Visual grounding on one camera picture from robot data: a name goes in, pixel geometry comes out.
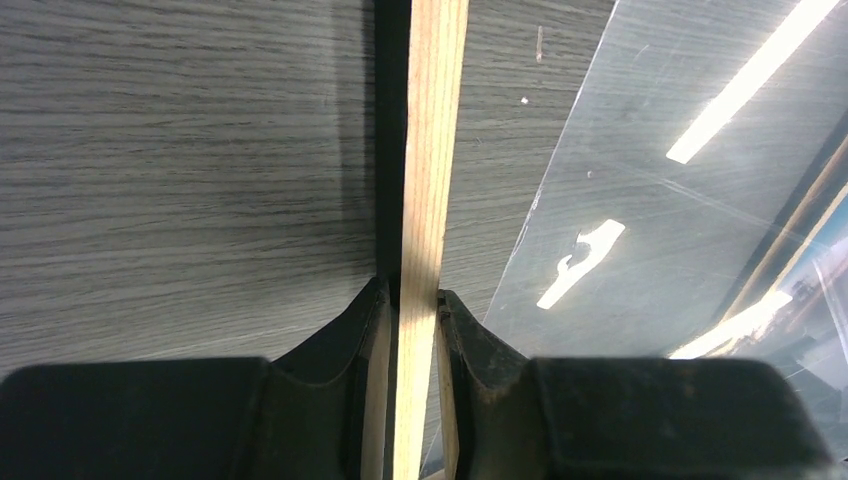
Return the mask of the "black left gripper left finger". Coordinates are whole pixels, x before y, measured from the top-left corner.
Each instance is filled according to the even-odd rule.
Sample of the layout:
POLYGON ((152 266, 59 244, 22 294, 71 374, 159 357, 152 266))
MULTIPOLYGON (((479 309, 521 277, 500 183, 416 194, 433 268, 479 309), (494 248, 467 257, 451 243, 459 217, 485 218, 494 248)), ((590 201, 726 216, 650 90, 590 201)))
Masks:
POLYGON ((35 365, 1 385, 5 479, 379 479, 390 296, 282 357, 35 365))

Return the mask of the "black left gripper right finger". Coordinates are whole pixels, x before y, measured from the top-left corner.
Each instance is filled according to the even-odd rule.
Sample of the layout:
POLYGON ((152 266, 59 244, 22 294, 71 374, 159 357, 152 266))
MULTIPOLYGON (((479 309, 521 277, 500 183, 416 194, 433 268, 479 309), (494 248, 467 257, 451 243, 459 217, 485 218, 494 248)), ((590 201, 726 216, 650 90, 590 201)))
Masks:
POLYGON ((450 479, 840 479, 800 398, 746 359, 528 358, 438 296, 450 479))

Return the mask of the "clear acrylic sheet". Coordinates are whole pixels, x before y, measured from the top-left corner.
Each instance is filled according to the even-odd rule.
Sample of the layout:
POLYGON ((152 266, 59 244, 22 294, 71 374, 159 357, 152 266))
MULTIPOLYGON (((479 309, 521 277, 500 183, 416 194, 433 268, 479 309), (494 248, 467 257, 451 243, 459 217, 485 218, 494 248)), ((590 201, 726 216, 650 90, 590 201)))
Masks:
POLYGON ((769 362, 842 188, 843 1, 470 5, 441 285, 526 356, 769 362))

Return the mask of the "light wooden picture frame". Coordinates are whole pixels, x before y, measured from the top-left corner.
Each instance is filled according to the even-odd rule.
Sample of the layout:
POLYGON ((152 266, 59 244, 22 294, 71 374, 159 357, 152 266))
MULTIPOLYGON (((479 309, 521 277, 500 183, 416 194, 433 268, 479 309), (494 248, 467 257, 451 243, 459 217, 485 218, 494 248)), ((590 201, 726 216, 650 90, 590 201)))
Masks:
POLYGON ((360 475, 419 475, 469 5, 377 1, 375 257, 383 296, 360 475))

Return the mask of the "beach landscape photo print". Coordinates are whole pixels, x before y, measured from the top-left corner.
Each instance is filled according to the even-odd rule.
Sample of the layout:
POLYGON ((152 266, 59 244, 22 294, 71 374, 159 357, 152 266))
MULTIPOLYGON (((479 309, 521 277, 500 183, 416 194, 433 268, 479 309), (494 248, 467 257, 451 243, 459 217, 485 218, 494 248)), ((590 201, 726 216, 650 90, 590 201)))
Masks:
POLYGON ((847 189, 779 284, 792 301, 755 348, 804 401, 822 435, 847 448, 847 189))

